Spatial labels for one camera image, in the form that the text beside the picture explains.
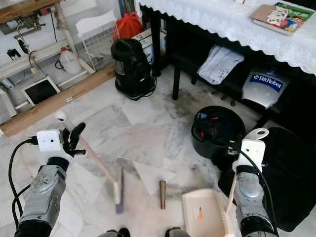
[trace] dustpan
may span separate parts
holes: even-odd
[[[227,201],[212,189],[182,195],[186,231],[191,237],[235,237]]]

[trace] orange bag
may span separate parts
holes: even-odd
[[[132,38],[135,35],[144,31],[142,24],[138,20],[136,11],[128,14],[125,13],[124,18],[117,20],[118,34],[121,39]]]

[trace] wire basket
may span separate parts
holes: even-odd
[[[83,49],[79,50],[79,55],[96,71],[113,63],[111,46],[114,39],[119,39],[119,32],[114,18],[111,18],[110,22],[101,25],[100,22],[105,21],[102,17],[88,18],[89,21],[85,25],[89,24],[92,27],[79,34],[83,44]]]

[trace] white plastic jug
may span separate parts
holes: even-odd
[[[65,47],[61,48],[59,61],[63,65],[65,71],[69,74],[78,74],[81,71],[81,65],[77,56],[68,51]]]

